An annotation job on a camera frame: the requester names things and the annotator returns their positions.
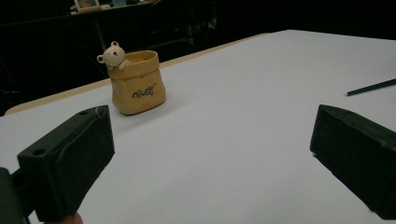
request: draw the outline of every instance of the sack-shaped pot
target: sack-shaped pot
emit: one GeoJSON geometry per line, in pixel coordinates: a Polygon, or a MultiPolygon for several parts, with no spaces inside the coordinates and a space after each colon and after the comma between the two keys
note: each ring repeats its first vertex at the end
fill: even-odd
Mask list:
{"type": "Polygon", "coordinates": [[[113,88],[113,104],[124,115],[149,110],[165,102],[158,54],[142,50],[125,54],[130,62],[123,70],[107,70],[113,88]]]}

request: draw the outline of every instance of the pen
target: pen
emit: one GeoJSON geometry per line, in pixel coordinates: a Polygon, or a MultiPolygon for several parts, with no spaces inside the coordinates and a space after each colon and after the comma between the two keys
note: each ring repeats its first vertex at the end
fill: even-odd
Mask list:
{"type": "Polygon", "coordinates": [[[384,81],[384,82],[380,82],[368,87],[363,87],[354,91],[349,91],[346,93],[346,96],[351,96],[351,95],[356,95],[359,93],[363,93],[363,92],[367,92],[367,91],[374,91],[374,90],[378,90],[381,88],[385,88],[385,87],[389,87],[389,86],[393,86],[396,85],[396,78],[392,79],[392,80],[388,80],[388,81],[384,81]]]}

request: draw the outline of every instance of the bear ear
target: bear ear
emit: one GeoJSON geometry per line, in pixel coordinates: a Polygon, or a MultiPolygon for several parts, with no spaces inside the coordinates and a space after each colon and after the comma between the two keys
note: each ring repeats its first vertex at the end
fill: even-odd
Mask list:
{"type": "Polygon", "coordinates": [[[105,63],[105,60],[103,59],[103,55],[99,55],[99,56],[96,58],[96,60],[97,60],[99,63],[105,63]]]}

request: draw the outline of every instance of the small white bear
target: small white bear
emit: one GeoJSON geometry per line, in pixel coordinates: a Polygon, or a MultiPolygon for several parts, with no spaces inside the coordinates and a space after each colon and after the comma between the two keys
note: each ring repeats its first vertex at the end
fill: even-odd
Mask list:
{"type": "Polygon", "coordinates": [[[122,71],[126,65],[131,63],[125,58],[125,51],[120,48],[117,41],[111,42],[110,48],[106,49],[103,55],[98,55],[96,59],[99,63],[105,63],[109,70],[118,67],[122,71]]]}

